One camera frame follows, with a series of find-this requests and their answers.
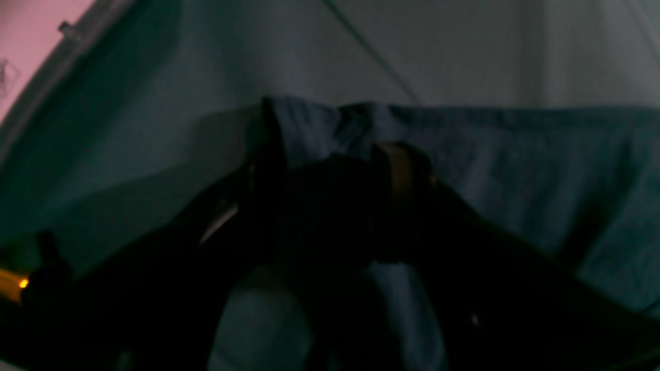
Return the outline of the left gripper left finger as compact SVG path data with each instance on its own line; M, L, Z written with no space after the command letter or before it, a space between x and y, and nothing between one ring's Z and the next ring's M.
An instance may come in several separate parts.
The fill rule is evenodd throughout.
M229 295L269 257L287 165L260 149L80 279L2 310L2 361L29 370L206 370Z

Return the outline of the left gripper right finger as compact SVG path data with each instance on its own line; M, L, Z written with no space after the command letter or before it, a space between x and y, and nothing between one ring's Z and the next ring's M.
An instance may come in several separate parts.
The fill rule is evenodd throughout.
M376 259L419 274L452 370L656 370L658 321L479 216L405 143L371 150Z

